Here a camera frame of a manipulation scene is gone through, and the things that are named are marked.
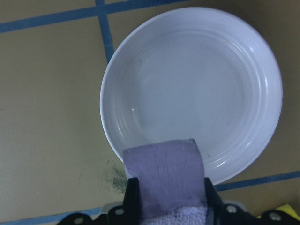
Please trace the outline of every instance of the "purple towel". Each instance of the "purple towel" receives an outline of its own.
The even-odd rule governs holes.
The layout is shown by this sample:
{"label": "purple towel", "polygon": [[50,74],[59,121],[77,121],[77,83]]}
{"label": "purple towel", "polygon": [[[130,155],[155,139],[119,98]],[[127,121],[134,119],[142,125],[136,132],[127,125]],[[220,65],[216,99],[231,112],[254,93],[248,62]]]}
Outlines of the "purple towel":
{"label": "purple towel", "polygon": [[142,218],[206,205],[203,162],[193,139],[126,149],[123,160],[127,175],[140,182]]}

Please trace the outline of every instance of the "floor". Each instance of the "floor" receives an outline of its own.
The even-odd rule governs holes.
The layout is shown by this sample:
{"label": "floor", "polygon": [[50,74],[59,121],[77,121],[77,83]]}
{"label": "floor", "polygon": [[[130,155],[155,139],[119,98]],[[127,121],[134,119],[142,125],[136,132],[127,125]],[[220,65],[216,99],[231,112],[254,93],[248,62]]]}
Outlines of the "floor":
{"label": "floor", "polygon": [[[190,6],[218,8],[251,24],[273,50],[283,80],[272,140],[250,167],[217,186],[221,197],[254,215],[284,203],[300,212],[299,1],[2,0],[0,222],[55,224],[65,214],[50,215],[98,214],[122,200],[123,165],[99,115],[107,61],[144,21]],[[27,218],[35,219],[16,221]]]}

